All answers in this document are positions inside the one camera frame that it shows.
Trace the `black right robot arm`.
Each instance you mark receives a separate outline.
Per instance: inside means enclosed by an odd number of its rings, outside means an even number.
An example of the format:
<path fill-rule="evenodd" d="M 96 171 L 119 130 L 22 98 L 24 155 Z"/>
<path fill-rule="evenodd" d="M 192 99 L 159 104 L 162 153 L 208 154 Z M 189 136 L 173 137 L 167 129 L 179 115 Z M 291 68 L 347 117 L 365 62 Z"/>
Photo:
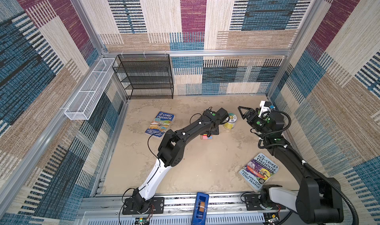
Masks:
<path fill-rule="evenodd" d="M 278 159 L 299 184 L 295 201 L 287 207 L 306 224 L 341 223 L 344 215 L 342 198 L 337 192 L 339 182 L 313 169 L 282 135 L 292 124 L 290 115 L 272 106 L 268 111 L 239 106 L 238 111 L 259 136 L 258 147 Z"/>

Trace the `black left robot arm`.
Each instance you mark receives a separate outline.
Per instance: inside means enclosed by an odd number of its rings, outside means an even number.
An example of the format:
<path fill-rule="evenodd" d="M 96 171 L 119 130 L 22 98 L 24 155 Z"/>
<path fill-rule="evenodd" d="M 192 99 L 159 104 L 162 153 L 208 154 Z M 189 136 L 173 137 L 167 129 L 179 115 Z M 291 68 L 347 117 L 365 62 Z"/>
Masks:
<path fill-rule="evenodd" d="M 168 130 L 158 147 L 154 167 L 143 184 L 133 191 L 134 204 L 140 210 L 149 206 L 150 200 L 154 197 L 168 171 L 182 161 L 186 145 L 202 134 L 218 135 L 219 126 L 225 124 L 228 117 L 229 113 L 224 108 L 220 108 L 216 112 L 206 109 L 197 120 L 183 129 Z"/>

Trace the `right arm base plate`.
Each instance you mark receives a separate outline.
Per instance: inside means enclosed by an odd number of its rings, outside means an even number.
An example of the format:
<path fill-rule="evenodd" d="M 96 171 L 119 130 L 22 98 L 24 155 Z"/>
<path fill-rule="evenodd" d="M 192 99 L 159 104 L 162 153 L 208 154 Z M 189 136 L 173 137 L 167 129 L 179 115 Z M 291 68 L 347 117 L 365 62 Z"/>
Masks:
<path fill-rule="evenodd" d="M 257 193 L 245 192 L 240 196 L 240 200 L 245 204 L 247 211 L 275 210 L 280 211 L 281 205 L 272 202 L 264 202 L 261 195 Z"/>

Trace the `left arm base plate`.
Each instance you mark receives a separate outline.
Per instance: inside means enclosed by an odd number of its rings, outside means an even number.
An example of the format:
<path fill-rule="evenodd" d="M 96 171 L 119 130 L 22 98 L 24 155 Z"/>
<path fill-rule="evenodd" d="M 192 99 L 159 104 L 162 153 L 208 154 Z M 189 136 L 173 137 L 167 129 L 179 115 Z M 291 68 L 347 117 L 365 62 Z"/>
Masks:
<path fill-rule="evenodd" d="M 121 213 L 122 215 L 163 214 L 164 202 L 164 197 L 153 197 L 143 203 L 128 198 L 124 201 Z"/>

